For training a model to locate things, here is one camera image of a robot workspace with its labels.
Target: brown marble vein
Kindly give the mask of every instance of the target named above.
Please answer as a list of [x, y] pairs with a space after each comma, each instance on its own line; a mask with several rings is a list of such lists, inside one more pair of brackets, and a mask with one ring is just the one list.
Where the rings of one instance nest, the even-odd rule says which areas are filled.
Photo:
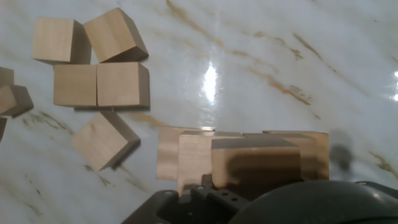
[[151, 115], [144, 113], [131, 113], [131, 117], [136, 121], [143, 121], [150, 124], [151, 128], [162, 127], [165, 126], [163, 122], [158, 121], [156, 118]]
[[299, 88], [297, 88], [296, 86], [291, 85], [288, 88], [286, 88], [285, 86], [283, 86], [283, 84], [281, 84], [280, 82], [278, 82], [272, 75], [268, 75], [262, 72], [259, 72], [253, 68], [249, 68], [250, 72], [256, 74], [256, 75], [260, 75], [262, 77], [266, 77], [268, 79], [268, 84], [272, 87], [277, 88], [279, 91], [281, 91], [283, 94], [288, 94], [290, 96], [293, 96], [296, 100], [304, 103], [305, 105], [311, 105], [308, 100], [304, 99], [304, 95], [301, 92], [301, 90]]
[[93, 172], [93, 173], [95, 173], [95, 174], [99, 177], [99, 179], [101, 180], [101, 182], [104, 184], [105, 187], [107, 187], [108, 184], [111, 184], [111, 182], [109, 182], [107, 179], [105, 179], [104, 177], [102, 177], [102, 176], [100, 176], [99, 174], [97, 174], [97, 173], [93, 170], [93, 168], [92, 168], [91, 166], [85, 165], [85, 168], [86, 168], [86, 170], [87, 170], [88, 172]]
[[392, 168], [391, 164], [388, 163], [388, 162], [385, 160], [385, 158], [383, 158], [383, 157], [380, 156], [380, 155], [377, 155], [377, 154], [374, 153], [374, 152], [370, 152], [370, 151], [369, 151], [369, 153], [370, 153], [373, 157], [375, 157], [376, 159], [378, 159], [378, 160], [380, 161], [380, 164], [377, 164], [377, 166], [378, 166], [380, 169], [385, 170], [385, 171], [387, 171], [387, 172], [390, 172], [390, 173], [391, 173], [392, 175], [394, 175], [394, 177], [398, 180], [398, 172]]
[[183, 9], [181, 9], [181, 8], [177, 7], [176, 5], [174, 5], [170, 0], [166, 0], [166, 3], [167, 3], [167, 7], [169, 7], [169, 9], [172, 11], [172, 15], [174, 17], [176, 17], [177, 19], [180, 19], [181, 21], [183, 21], [186, 25], [190, 26], [192, 29], [200, 32], [207, 39], [211, 40], [212, 42], [214, 42], [216, 45], [218, 45], [221, 48], [223, 48], [228, 53], [231, 53], [231, 54], [234, 54], [234, 55], [243, 56], [243, 57], [248, 57], [248, 58], [254, 60], [256, 63], [261, 63], [261, 64], [264, 64], [264, 65], [268, 65], [271, 68], [273, 68], [275, 70], [275, 72], [279, 72], [278, 69], [274, 65], [271, 65], [269, 63], [263, 62], [261, 59], [253, 57], [253, 56], [249, 55], [246, 52], [240, 52], [240, 51], [226, 49], [224, 47], [224, 43], [220, 39], [214, 38], [205, 29], [201, 28], [198, 24], [196, 24], [191, 19], [189, 19], [187, 14], [186, 14], [186, 12]]
[[169, 7], [169, 9], [172, 11], [173, 16], [179, 18], [186, 25], [190, 26], [192, 29], [203, 34], [205, 37], [210, 39], [216, 45], [219, 45], [220, 47], [224, 47], [224, 43], [220, 39], [214, 38], [207, 31], [205, 31], [203, 28], [201, 28], [198, 24], [196, 24], [191, 19], [189, 19], [183, 9], [174, 5], [170, 0], [166, 0], [166, 3], [167, 3], [167, 7]]
[[351, 81], [348, 77], [346, 77], [345, 75], [342, 75], [341, 73], [337, 72], [336, 69], [334, 69], [331, 65], [329, 65], [328, 63], [326, 63], [323, 58], [321, 57], [321, 55], [313, 48], [311, 47], [310, 44], [308, 44], [301, 36], [299, 36], [296, 33], [293, 33], [294, 38], [296, 38], [305, 48], [309, 49], [310, 51], [312, 51], [318, 58], [319, 60], [321, 60], [330, 70], [332, 70], [335, 74], [337, 74], [341, 79], [343, 79], [346, 83], [350, 84], [352, 87], [354, 87], [354, 89], [356, 89], [357, 91], [359, 91], [360, 93], [364, 94], [365, 96], [370, 96], [369, 93], [367, 93], [367, 91], [365, 91], [364, 89], [362, 89], [357, 83]]

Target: table surface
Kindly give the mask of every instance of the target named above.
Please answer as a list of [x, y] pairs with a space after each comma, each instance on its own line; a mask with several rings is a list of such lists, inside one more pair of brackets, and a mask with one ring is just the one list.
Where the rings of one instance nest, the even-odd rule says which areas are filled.
[[[149, 51], [150, 111], [119, 113], [142, 139], [95, 172], [70, 140], [94, 112], [52, 104], [53, 68], [30, 58], [35, 18], [85, 23], [120, 7]], [[0, 144], [2, 223], [121, 223], [154, 192], [158, 127], [330, 133], [333, 180], [398, 188], [398, 2], [1, 0], [0, 66], [34, 110]], [[91, 63], [98, 63], [95, 54]]]

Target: light wood cube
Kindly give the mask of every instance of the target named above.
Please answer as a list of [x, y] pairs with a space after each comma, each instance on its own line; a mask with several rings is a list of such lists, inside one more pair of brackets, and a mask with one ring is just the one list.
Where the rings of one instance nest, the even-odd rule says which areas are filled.
[[216, 188], [301, 180], [300, 149], [282, 138], [212, 140], [211, 166]]
[[214, 129], [160, 127], [156, 179], [177, 180], [179, 137], [184, 131], [214, 131]]
[[97, 105], [96, 65], [56, 65], [54, 99], [59, 106]]
[[149, 72], [138, 62], [97, 65], [98, 106], [150, 106]]
[[134, 21], [120, 8], [87, 22], [84, 27], [100, 63], [137, 62], [148, 57]]
[[51, 65], [90, 64], [91, 44], [83, 25], [73, 19], [36, 18], [32, 58]]
[[72, 138], [73, 145], [96, 170], [115, 165], [140, 141], [113, 112], [100, 112]]
[[299, 133], [243, 133], [247, 138], [282, 138], [296, 144], [300, 149], [303, 180], [318, 179], [317, 140]]
[[0, 87], [14, 84], [14, 71], [0, 67]]
[[316, 131], [263, 131], [263, 133], [298, 133], [315, 138], [318, 151], [318, 179], [329, 180], [329, 134]]
[[0, 115], [17, 116], [32, 109], [33, 102], [24, 86], [7, 85], [0, 88]]
[[0, 117], [0, 142], [1, 142], [2, 137], [4, 135], [4, 130], [6, 128], [6, 124], [7, 124], [7, 118]]
[[203, 175], [211, 174], [211, 140], [243, 138], [241, 133], [184, 131], [178, 152], [177, 192], [201, 184]]

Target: wooden block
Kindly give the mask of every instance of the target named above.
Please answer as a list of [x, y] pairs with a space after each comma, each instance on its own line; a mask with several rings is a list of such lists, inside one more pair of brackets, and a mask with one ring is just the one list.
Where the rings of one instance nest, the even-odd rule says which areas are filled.
[[33, 102], [24, 86], [7, 85], [0, 88], [0, 115], [17, 116], [32, 109]]
[[282, 138], [216, 139], [211, 143], [216, 188], [300, 180], [300, 160], [297, 145]]
[[243, 133], [247, 138], [282, 138], [300, 149], [301, 171], [303, 180], [318, 179], [318, 150], [317, 140], [298, 133]]
[[7, 118], [0, 117], [0, 142], [1, 142], [2, 137], [4, 135], [4, 130], [6, 128], [6, 124], [7, 124]]
[[56, 65], [54, 99], [59, 106], [96, 106], [96, 65]]
[[36, 18], [32, 58], [51, 65], [90, 64], [91, 44], [73, 19]]
[[148, 57], [134, 21], [120, 8], [87, 22], [84, 27], [100, 63], [137, 62]]
[[201, 184], [203, 175], [211, 174], [211, 140], [243, 138], [240, 133], [184, 131], [178, 152], [177, 191]]
[[179, 138], [184, 131], [214, 131], [214, 129], [160, 127], [156, 179], [177, 180]]
[[0, 67], [0, 87], [14, 84], [14, 71]]
[[263, 133], [299, 133], [315, 138], [318, 148], [318, 179], [329, 180], [329, 134], [315, 131], [263, 131]]
[[149, 72], [138, 62], [97, 65], [98, 106], [150, 106]]
[[139, 141], [134, 131], [113, 112], [97, 113], [72, 138], [73, 145], [96, 170], [114, 165]]

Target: cube face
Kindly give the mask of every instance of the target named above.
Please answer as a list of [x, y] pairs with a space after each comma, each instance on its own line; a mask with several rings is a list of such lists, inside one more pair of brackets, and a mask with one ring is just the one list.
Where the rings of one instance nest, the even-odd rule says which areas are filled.
[[97, 170], [113, 165], [139, 141], [113, 112], [100, 112], [76, 133], [73, 145]]
[[14, 84], [14, 71], [0, 67], [0, 87]]
[[147, 50], [134, 21], [120, 8], [84, 24], [100, 63], [134, 62], [147, 57]]
[[97, 65], [98, 106], [149, 106], [149, 74], [137, 62]]
[[33, 107], [26, 87], [8, 85], [0, 88], [1, 116], [17, 116]]
[[88, 64], [91, 45], [83, 25], [73, 19], [36, 19], [32, 58], [45, 63]]
[[96, 65], [56, 65], [54, 100], [60, 106], [96, 106]]
[[8, 112], [17, 106], [17, 100], [11, 86], [0, 88], [0, 114], [8, 116]]
[[204, 130], [177, 127], [159, 128], [159, 147], [157, 151], [156, 179], [177, 180], [179, 137], [180, 134], [184, 131]]
[[0, 142], [1, 142], [2, 137], [4, 135], [4, 130], [6, 128], [6, 124], [7, 124], [7, 118], [0, 117]]

